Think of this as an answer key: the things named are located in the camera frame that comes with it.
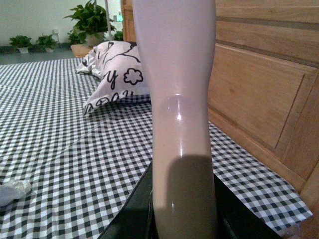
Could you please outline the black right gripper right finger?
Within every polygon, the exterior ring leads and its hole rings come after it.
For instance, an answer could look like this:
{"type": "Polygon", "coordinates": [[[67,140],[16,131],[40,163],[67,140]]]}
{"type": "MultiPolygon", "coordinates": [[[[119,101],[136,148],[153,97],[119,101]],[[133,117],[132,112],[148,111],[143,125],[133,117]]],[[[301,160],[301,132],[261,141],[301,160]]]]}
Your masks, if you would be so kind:
{"type": "Polygon", "coordinates": [[[279,239],[231,190],[214,177],[219,239],[279,239]]]}

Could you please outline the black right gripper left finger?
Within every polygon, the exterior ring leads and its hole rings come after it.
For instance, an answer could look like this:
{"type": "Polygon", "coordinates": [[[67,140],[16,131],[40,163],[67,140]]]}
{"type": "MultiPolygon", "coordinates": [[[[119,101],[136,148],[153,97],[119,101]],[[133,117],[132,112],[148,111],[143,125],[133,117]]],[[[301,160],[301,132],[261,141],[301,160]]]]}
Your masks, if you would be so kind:
{"type": "Polygon", "coordinates": [[[122,209],[100,239],[155,239],[153,164],[151,163],[122,209]]]}

